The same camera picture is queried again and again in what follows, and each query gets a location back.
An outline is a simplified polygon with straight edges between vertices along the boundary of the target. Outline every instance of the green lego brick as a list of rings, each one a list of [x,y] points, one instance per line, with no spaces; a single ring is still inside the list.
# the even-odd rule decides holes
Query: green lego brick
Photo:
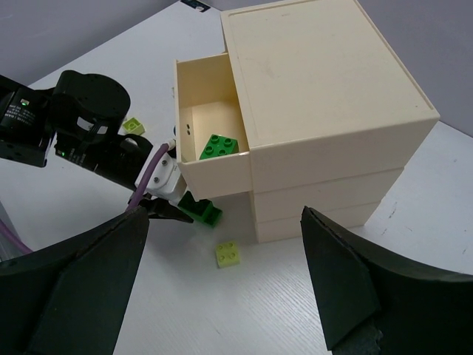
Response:
[[[223,137],[222,135],[212,135],[200,155],[200,160],[234,153],[238,153],[238,141],[236,139]]]
[[[217,255],[219,268],[239,264],[239,252],[235,242],[219,244],[215,247],[215,254]]]
[[[142,135],[145,132],[145,126],[134,117],[127,122],[123,122],[122,127],[130,135]]]
[[[197,222],[215,227],[222,217],[222,210],[214,207],[209,200],[196,201],[190,191],[187,191],[177,207]]]

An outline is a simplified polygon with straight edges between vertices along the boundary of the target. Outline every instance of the drawer front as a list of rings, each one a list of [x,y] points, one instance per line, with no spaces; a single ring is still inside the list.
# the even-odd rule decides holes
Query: drawer front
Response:
[[[196,199],[252,190],[248,141],[227,54],[177,62],[177,163]],[[239,152],[200,160],[209,138],[238,141]]]
[[[318,211],[331,211],[380,201],[403,170],[393,169],[254,194],[256,221],[299,217],[304,206]]]
[[[325,216],[345,228],[363,226],[378,208],[379,202],[323,212]],[[259,243],[301,237],[301,215],[298,217],[256,223]]]

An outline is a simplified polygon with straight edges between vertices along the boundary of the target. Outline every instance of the white label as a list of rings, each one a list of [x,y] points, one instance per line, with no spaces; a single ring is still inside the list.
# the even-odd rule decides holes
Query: white label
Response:
[[[94,124],[91,124],[90,122],[87,122],[86,120],[84,120],[82,117],[79,117],[77,119],[77,125],[82,128],[82,129],[85,129],[86,131],[89,131],[93,126]],[[97,134],[98,135],[104,135],[107,131],[109,127],[107,126],[101,126],[98,131],[97,131]]]

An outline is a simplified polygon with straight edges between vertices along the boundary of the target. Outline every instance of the cable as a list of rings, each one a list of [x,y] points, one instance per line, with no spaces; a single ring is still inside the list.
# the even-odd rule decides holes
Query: cable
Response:
[[[140,203],[140,200],[141,198],[143,198],[143,194],[146,190],[146,186],[148,186],[148,182],[151,179],[151,176],[153,175],[153,172],[156,169],[156,166],[158,165],[158,163],[160,162],[164,154],[166,154],[167,151],[169,150],[169,146],[170,146],[169,143],[161,144],[156,154],[154,154],[154,157],[152,158],[151,162],[146,168],[146,171],[144,172],[143,177],[141,178],[141,181],[138,184],[138,187],[136,188],[136,191],[133,194],[132,199],[130,200],[130,203],[128,204],[128,207],[126,207],[127,211],[138,206],[138,204]]]
[[[11,232],[11,230],[8,229],[3,220],[0,220],[0,234],[3,234],[5,238],[7,238],[23,254],[29,254],[33,252],[33,250],[24,245],[23,242],[19,240],[18,237]]]

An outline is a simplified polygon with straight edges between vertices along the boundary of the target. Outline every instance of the robotic arm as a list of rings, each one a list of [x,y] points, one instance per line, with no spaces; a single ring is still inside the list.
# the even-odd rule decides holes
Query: robotic arm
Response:
[[[0,158],[45,167],[56,137],[58,157],[135,191],[159,146],[137,135],[118,134],[129,107],[126,90],[104,75],[66,70],[56,87],[47,90],[30,89],[0,75]],[[171,149],[160,159],[145,182],[140,205],[150,218],[191,223],[169,204],[186,190],[175,158]]]

